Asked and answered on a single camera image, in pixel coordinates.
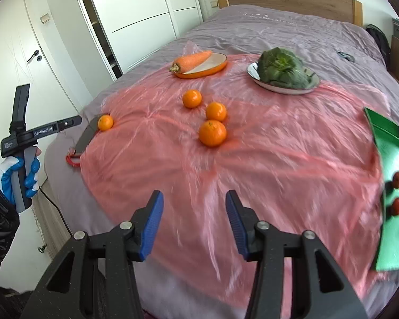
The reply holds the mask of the blue white gloved hand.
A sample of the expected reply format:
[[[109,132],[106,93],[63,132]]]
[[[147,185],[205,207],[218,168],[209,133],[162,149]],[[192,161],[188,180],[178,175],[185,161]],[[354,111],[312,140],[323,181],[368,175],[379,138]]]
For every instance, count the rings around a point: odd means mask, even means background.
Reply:
[[[31,162],[31,170],[26,177],[24,186],[26,188],[25,194],[27,198],[32,198],[39,191],[38,185],[38,172],[40,170],[40,161],[38,156],[41,154],[41,150],[38,147],[34,148],[36,151],[36,156]],[[24,160],[22,158],[9,156],[0,164],[0,190],[4,197],[10,202],[10,204],[15,205],[15,199],[13,195],[13,188],[11,184],[11,176],[18,170],[23,169]]]

